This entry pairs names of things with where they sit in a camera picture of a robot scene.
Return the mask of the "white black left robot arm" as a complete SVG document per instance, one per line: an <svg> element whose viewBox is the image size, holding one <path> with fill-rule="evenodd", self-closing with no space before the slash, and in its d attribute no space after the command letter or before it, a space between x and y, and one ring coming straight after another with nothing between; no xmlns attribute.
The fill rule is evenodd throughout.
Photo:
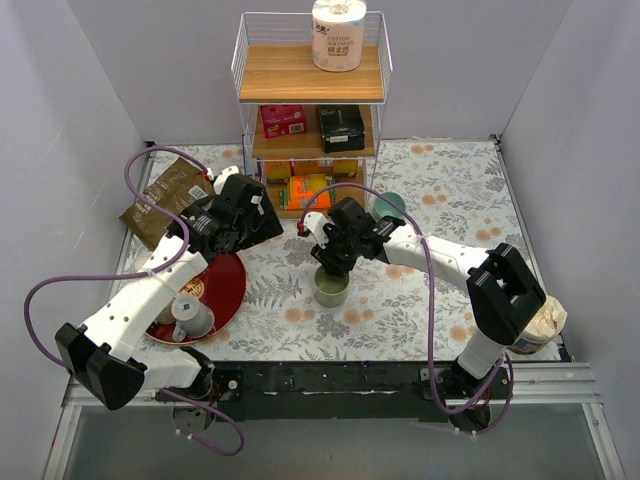
<svg viewBox="0 0 640 480"><path fill-rule="evenodd" d="M229 167L213 187L213 195L173 217L131 283L80 326L66 323L55 335L66 369L110 410L142 390L170 388L193 400L212 390L213 363L194 348L151 355L136 344L176 294L217 257L283 232L262 183Z"/></svg>

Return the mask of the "teal green mug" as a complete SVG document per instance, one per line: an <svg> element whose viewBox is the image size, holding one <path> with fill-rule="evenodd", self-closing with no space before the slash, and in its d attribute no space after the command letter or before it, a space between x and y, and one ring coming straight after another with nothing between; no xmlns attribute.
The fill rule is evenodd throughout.
<svg viewBox="0 0 640 480"><path fill-rule="evenodd" d="M403 198L394 192L384 192L380 197L376 197L373 204L373 214L377 218L391 216L403 218L403 211L406 209Z"/></svg>

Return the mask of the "sage green mug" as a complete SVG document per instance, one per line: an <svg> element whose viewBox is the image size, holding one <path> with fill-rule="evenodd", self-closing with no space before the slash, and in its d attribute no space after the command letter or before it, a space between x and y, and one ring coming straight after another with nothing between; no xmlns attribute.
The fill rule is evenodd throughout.
<svg viewBox="0 0 640 480"><path fill-rule="evenodd" d="M314 297L324 307L338 307L346 300L349 283L348 275L334 276L319 268L314 275Z"/></svg>

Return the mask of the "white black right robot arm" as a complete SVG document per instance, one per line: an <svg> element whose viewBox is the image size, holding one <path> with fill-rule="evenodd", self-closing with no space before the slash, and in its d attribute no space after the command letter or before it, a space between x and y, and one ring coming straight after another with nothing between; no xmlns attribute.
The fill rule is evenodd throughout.
<svg viewBox="0 0 640 480"><path fill-rule="evenodd" d="M327 215L306 214L297 228L299 235L314 239L311 255L329 275L343 277L365 258L431 272L468 294L477 331L452 373L453 387L464 397L486 389L490 369L546 302L544 290L510 244L484 250L423 236L406 220L375 219L351 197Z"/></svg>

